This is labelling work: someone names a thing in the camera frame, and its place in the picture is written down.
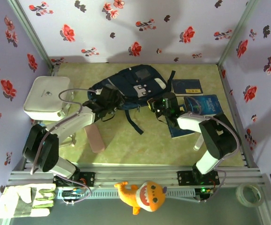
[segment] tape roll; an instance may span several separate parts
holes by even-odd
[[[258,207],[264,201],[261,188],[254,183],[241,184],[236,189],[238,201],[246,207]]]

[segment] table surface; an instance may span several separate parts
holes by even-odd
[[[57,76],[70,78],[74,88],[89,88],[114,73],[136,64],[110,63],[64,63]],[[203,93],[216,94],[221,107],[233,124],[227,98],[224,93],[218,68],[214,64],[150,64],[165,79],[172,70],[176,71],[175,79],[199,79]],[[78,91],[75,101],[88,100],[87,93]],[[69,113],[78,108],[72,105]],[[76,132],[75,147],[60,149],[60,156],[77,163],[115,163],[115,164],[149,164],[149,165],[193,165],[206,151],[205,144],[199,151],[194,151],[199,133],[172,139],[168,126],[159,122],[148,107],[140,112],[131,110],[132,120],[144,131],[139,135],[126,119],[124,111],[117,111],[115,117],[107,122],[96,124],[106,145],[106,150],[99,154],[91,151],[84,129]],[[227,159],[222,166],[243,166],[240,153]]]

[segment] backpack strap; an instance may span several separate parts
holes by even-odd
[[[171,83],[172,83],[172,80],[173,80],[173,78],[174,78],[174,76],[175,76],[175,73],[176,73],[176,71],[175,71],[175,70],[172,70],[171,75],[170,75],[170,77],[169,77],[169,79],[168,79],[168,81],[167,81],[166,91],[168,91],[168,92],[171,91],[171,88],[172,88]]]
[[[144,132],[132,121],[130,115],[129,115],[129,110],[124,110],[125,111],[125,115],[126,118],[128,120],[128,122],[134,127],[134,129],[139,133],[139,134],[143,134]]]

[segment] book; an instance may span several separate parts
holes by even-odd
[[[202,87],[198,79],[173,79],[172,90],[176,96],[202,95]]]
[[[200,115],[216,115],[223,112],[218,97],[216,95],[201,96],[185,96],[184,98],[186,112],[199,113],[199,105],[201,107]]]
[[[186,109],[185,105],[180,105],[179,107],[181,108],[182,111],[186,112],[187,109]],[[169,128],[169,131],[170,131],[170,135],[171,135],[172,138],[184,137],[184,136],[192,135],[193,133],[195,133],[195,131],[193,131],[193,130],[182,130],[179,127],[177,127],[177,128],[172,127],[172,126],[169,125],[167,119],[166,119],[166,121],[167,121],[168,128]]]

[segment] backpack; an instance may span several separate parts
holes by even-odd
[[[129,110],[140,109],[147,106],[150,98],[160,97],[166,92],[171,91],[171,80],[175,75],[175,71],[171,72],[169,80],[163,79],[161,74],[152,66],[137,65],[126,68],[120,72],[94,84],[91,90],[102,89],[106,84],[110,84],[118,88],[123,95],[125,103],[119,110],[124,110],[126,118],[134,129],[143,134],[143,131],[132,121]],[[94,98],[96,93],[88,91],[88,98]]]

